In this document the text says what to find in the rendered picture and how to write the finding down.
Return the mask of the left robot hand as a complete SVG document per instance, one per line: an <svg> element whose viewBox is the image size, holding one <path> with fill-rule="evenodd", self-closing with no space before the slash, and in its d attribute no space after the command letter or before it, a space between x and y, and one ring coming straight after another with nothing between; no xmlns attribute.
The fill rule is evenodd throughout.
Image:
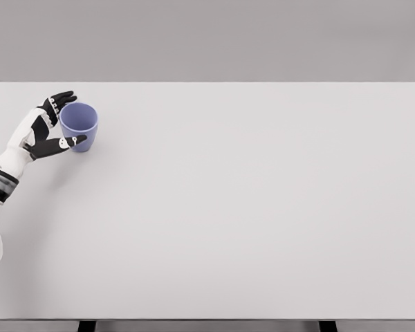
<svg viewBox="0 0 415 332"><path fill-rule="evenodd" d="M46 98L32 109L15 129L7 148L26 152L31 160L54 156L87 140L87 135L48 139L50 130L58 121L62 109L76 101L73 91L65 91Z"/></svg>

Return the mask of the blue cup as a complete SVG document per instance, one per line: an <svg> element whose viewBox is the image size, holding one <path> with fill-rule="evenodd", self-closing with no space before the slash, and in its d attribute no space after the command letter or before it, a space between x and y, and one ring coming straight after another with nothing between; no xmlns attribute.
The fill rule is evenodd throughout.
<svg viewBox="0 0 415 332"><path fill-rule="evenodd" d="M96 110L81 102L67 104L59 114L60 126L65 137L86 136L86 140L72 148L75 152L90 150L97 136L98 121Z"/></svg>

